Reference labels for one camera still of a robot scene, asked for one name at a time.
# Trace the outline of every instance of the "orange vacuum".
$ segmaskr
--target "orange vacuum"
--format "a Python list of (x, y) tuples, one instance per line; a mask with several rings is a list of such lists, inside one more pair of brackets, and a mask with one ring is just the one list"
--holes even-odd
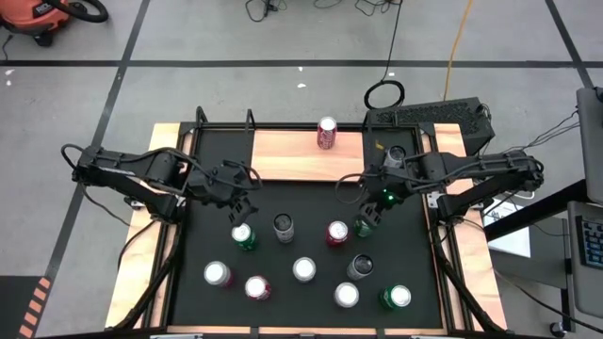
[(68, 0), (0, 0), (0, 25), (12, 33), (34, 38), (39, 46), (50, 46), (53, 34), (64, 26), (70, 17), (89, 23), (103, 23), (109, 15), (98, 0), (85, 0), (98, 10), (88, 14), (81, 3)]

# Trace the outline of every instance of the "can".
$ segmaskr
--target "can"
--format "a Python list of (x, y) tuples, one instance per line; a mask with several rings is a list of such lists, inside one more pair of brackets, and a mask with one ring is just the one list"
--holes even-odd
[(317, 265), (314, 260), (302, 257), (293, 263), (293, 275), (301, 283), (308, 283), (317, 273)]
[(245, 282), (245, 294), (253, 300), (266, 300), (272, 290), (266, 278), (253, 276)]
[(396, 310), (411, 303), (411, 291), (403, 285), (385, 288), (379, 294), (379, 302), (388, 310)]
[(400, 146), (393, 146), (385, 151), (385, 159), (383, 165), (399, 169), (402, 166), (402, 159), (406, 152)]
[(327, 227), (327, 244), (339, 246), (348, 240), (348, 226), (343, 221), (333, 221)]
[(324, 117), (318, 122), (318, 146), (328, 150), (335, 145), (337, 135), (337, 121), (331, 117)]
[(289, 215), (282, 213), (276, 216), (272, 222), (272, 227), (280, 242), (286, 244), (293, 241), (293, 219)]
[(360, 299), (358, 288), (351, 282), (340, 283), (334, 292), (335, 303), (343, 308), (353, 307)]
[(233, 274), (227, 265), (219, 261), (213, 261), (205, 267), (205, 281), (218, 287), (227, 287), (233, 283)]
[(233, 227), (231, 236), (235, 240), (236, 244), (243, 250), (255, 250), (257, 247), (255, 232), (246, 223), (242, 223), (238, 227)]
[(375, 228), (368, 225), (362, 218), (358, 218), (354, 221), (354, 232), (360, 237), (368, 237), (373, 234), (374, 230)]
[(348, 265), (348, 277), (353, 281), (361, 280), (373, 271), (373, 260), (366, 254), (356, 255)]

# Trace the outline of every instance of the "silver can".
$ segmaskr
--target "silver can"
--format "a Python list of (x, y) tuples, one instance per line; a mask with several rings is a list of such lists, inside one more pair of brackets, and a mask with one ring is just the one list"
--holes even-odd
[(308, 283), (317, 273), (317, 265), (314, 260), (302, 257), (293, 263), (293, 275), (301, 283)]
[(348, 277), (353, 281), (361, 280), (373, 272), (373, 260), (366, 254), (358, 254), (348, 265)]
[(383, 165), (399, 169), (402, 166), (402, 159), (404, 159), (405, 155), (406, 152), (400, 146), (390, 147), (385, 151)]
[(360, 299), (358, 288), (351, 282), (342, 282), (334, 293), (335, 303), (343, 308), (353, 307)]
[(282, 213), (274, 217), (272, 228), (280, 242), (286, 244), (293, 241), (293, 219), (289, 215)]

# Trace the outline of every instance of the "keyboard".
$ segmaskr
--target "keyboard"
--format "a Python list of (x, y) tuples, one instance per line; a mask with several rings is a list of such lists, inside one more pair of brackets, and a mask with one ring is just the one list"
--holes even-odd
[(603, 269), (603, 220), (583, 218), (578, 234), (582, 264)]

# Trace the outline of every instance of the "orange and black tape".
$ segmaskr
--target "orange and black tape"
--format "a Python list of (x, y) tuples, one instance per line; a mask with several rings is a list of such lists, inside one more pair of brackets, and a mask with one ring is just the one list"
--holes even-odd
[(41, 277), (38, 286), (34, 289), (27, 311), (25, 311), (23, 324), (19, 329), (18, 338), (33, 338), (40, 324), (41, 313), (50, 294), (50, 279)]

